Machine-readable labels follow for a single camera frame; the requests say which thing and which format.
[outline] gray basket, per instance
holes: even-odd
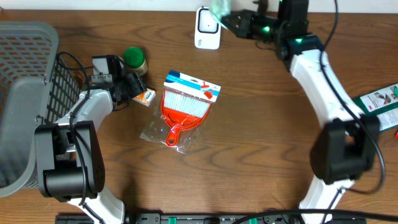
[[[0,197],[37,187],[34,131],[78,99],[75,79],[56,64],[58,42],[48,24],[0,22]]]

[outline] red object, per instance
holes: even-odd
[[[163,99],[162,99],[163,119],[167,123],[167,125],[171,128],[169,135],[167,135],[166,138],[166,144],[167,146],[175,146],[178,143],[178,137],[180,135],[180,132],[195,128],[199,124],[201,124],[202,121],[204,121],[205,118],[207,117],[211,105],[207,109],[205,115],[202,118],[199,118],[183,112],[172,110],[170,108],[166,108],[164,106],[164,97],[165,94],[163,94]]]
[[[214,90],[204,92],[205,96],[210,100],[213,97]]]
[[[209,88],[210,86],[209,85],[206,85],[206,82],[205,81],[203,81],[203,85],[200,87],[200,88]]]

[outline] brush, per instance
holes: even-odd
[[[163,119],[171,130],[166,145],[175,146],[181,131],[197,127],[205,120],[211,104],[172,91],[164,91],[162,99]]]

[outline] white wall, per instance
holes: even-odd
[[[211,0],[0,0],[4,9],[196,11]],[[277,11],[279,0],[269,0]],[[398,0],[339,0],[340,12],[398,13]],[[256,10],[251,0],[233,0],[233,9]],[[310,0],[310,12],[333,12],[333,0]]]

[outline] wood grain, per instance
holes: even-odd
[[[44,21],[59,33],[59,50],[85,65],[91,56],[145,50],[147,86],[158,96],[170,69],[222,86],[221,95],[190,154],[139,138],[153,112],[132,103],[112,113],[98,131],[106,185],[130,209],[165,213],[260,212],[294,208],[305,196],[313,173],[308,153],[320,131],[300,85],[273,51],[227,30],[218,50],[193,44],[194,12],[5,11],[1,20]],[[322,40],[332,14],[310,14],[310,30]],[[342,14],[328,54],[352,97],[397,83],[398,16]],[[381,136],[386,158],[384,190],[371,196],[347,193],[338,208],[396,214],[398,151],[394,130]],[[378,166],[356,184],[369,189]],[[0,199],[1,223],[52,223],[59,213],[79,210],[38,190]]]

